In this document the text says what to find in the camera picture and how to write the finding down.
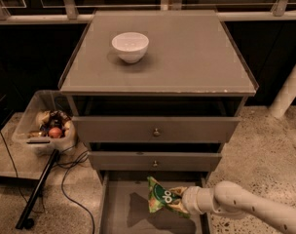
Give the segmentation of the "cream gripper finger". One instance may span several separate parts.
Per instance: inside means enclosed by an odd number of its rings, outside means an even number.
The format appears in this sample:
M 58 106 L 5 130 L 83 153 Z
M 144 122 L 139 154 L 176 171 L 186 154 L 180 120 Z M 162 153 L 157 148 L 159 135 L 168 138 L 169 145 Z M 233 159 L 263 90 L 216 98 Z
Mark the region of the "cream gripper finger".
M 175 195 L 182 195 L 186 190 L 184 186 L 173 187 L 169 191 Z
M 178 204 L 169 204 L 169 207 L 174 210 L 177 211 L 181 214 L 185 214 L 187 215 L 189 212 L 185 209 L 185 207 L 183 206 L 183 204 L 181 202 L 179 202 Z

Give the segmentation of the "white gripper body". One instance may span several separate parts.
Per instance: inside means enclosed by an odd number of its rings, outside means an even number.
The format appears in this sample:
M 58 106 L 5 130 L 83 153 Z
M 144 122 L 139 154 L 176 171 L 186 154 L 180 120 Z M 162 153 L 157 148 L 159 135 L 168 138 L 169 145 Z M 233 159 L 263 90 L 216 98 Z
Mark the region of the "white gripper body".
M 190 186 L 184 191 L 182 204 L 191 215 L 203 215 L 216 210 L 213 190 L 199 186 Z

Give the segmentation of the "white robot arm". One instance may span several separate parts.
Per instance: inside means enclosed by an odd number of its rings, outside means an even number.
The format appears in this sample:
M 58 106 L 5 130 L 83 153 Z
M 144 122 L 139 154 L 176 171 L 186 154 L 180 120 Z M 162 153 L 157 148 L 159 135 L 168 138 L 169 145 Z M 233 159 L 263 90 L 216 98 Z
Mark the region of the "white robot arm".
M 179 186 L 170 192 L 181 197 L 177 207 L 186 214 L 210 213 L 229 218 L 249 214 L 282 234 L 296 234 L 295 208 L 254 195 L 236 183 L 221 181 L 212 188 Z

